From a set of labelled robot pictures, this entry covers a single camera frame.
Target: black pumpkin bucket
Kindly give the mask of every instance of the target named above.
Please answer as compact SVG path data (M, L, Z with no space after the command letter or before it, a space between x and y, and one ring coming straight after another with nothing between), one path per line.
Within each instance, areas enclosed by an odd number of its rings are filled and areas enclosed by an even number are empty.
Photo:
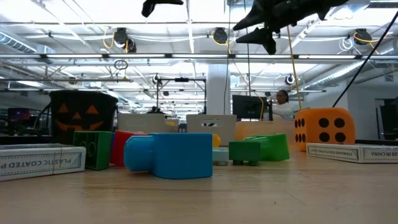
M96 91L50 93L52 142L73 144L75 131L112 131L118 99Z

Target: person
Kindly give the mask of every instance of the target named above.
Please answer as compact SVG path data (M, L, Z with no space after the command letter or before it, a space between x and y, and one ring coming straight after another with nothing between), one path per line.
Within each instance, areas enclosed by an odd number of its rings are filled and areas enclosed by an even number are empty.
M293 109L289 104L289 94L286 90L279 90L276 94L277 105L272 105L272 113L279 115L282 119L293 119Z

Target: white block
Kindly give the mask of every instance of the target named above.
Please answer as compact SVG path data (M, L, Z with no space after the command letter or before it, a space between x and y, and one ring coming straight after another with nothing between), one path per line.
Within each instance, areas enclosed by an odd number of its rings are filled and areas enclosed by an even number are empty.
M307 155L357 163L398 163L398 146L307 143Z
M218 162L219 165L227 165L229 161L229 152L227 147L213 148L213 162Z
M0 181L84 171L86 149L61 144L0 146Z

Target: green toy block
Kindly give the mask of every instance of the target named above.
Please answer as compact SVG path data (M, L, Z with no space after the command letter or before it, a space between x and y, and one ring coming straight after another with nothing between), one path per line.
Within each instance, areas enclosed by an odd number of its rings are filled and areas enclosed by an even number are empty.
M231 141L229 142L229 159L233 165L243 165L244 161L249 166L257 166L262 158L260 141Z
M75 131L74 146L86 147L86 168L103 170L109 168L112 132Z
M256 135L246 139L245 141L261 142L262 161L283 161L290 159L286 134Z

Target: table surface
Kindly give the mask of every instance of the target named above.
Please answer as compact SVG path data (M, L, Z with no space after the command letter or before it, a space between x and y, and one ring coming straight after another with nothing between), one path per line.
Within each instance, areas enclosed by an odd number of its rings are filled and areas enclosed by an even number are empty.
M215 167L207 179L113 167L0 182L0 222L398 223L398 164L291 157Z

